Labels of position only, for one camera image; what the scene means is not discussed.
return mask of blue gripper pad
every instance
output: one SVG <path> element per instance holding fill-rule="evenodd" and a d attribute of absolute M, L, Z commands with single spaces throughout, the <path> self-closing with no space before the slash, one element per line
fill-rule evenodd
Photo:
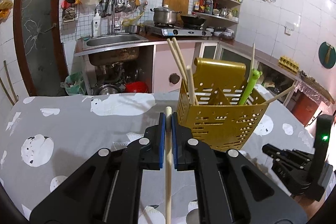
<path fill-rule="evenodd" d="M 166 114 L 162 113 L 162 127 L 161 127 L 161 139 L 160 139 L 160 146 L 159 146 L 159 164 L 160 169 L 163 168 L 163 154 L 164 154 L 164 147 L 165 147 L 165 132 L 166 132 Z"/>
<path fill-rule="evenodd" d="M 174 115 L 171 116 L 171 138 L 172 138 L 172 152 L 174 159 L 174 168 L 177 169 L 177 140 L 176 140 L 176 127 Z"/>

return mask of silver screw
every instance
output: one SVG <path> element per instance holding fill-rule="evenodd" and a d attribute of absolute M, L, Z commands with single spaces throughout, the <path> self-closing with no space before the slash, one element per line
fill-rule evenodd
<path fill-rule="evenodd" d="M 229 152 L 228 152 L 228 155 L 229 155 L 230 157 L 235 158 L 235 157 L 238 157 L 239 153 L 238 153 L 238 151 L 235 150 L 235 149 L 230 149 Z"/>
<path fill-rule="evenodd" d="M 105 157 L 109 154 L 109 150 L 107 148 L 102 148 L 98 151 L 98 155 L 101 157 Z"/>
<path fill-rule="evenodd" d="M 190 145 L 197 145 L 198 144 L 198 140 L 196 140 L 196 139 L 189 139 L 188 140 L 188 144 L 190 144 Z"/>
<path fill-rule="evenodd" d="M 149 144 L 149 139 L 148 138 L 141 138 L 139 139 L 139 143 L 142 145 Z"/>

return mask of gas stove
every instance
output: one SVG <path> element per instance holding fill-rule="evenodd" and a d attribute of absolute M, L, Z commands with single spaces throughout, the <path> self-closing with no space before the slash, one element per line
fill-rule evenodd
<path fill-rule="evenodd" d="M 206 30 L 195 28 L 181 28 L 173 25 L 146 25 L 145 32 L 157 34 L 162 37 L 210 37 L 212 34 Z"/>

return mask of green round cutting board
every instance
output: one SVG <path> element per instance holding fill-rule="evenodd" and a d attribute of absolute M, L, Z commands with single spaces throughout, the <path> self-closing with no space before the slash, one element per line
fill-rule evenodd
<path fill-rule="evenodd" d="M 326 69 L 331 69 L 336 63 L 336 51 L 335 48 L 330 50 L 329 62 L 326 63 L 326 55 L 328 52 L 328 45 L 326 42 L 323 42 L 319 48 L 319 59 L 323 67 Z"/>

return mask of table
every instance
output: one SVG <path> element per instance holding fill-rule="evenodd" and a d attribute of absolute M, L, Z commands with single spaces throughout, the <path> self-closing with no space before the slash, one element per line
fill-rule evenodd
<path fill-rule="evenodd" d="M 258 91 L 270 98 L 261 86 Z M 0 181 L 18 209 L 31 210 L 97 150 L 126 147 L 156 125 L 166 106 L 176 110 L 179 94 L 115 94 L 101 96 L 28 97 L 14 105 L 0 136 Z M 314 140 L 302 124 L 278 101 L 270 104 L 243 147 L 285 192 L 271 171 L 272 160 L 261 147 L 271 143 L 283 149 L 313 152 Z M 139 223 L 163 223 L 165 170 L 143 172 Z M 327 196 L 335 185 L 335 177 Z M 194 173 L 172 172 L 172 224 L 185 223 L 197 208 Z"/>

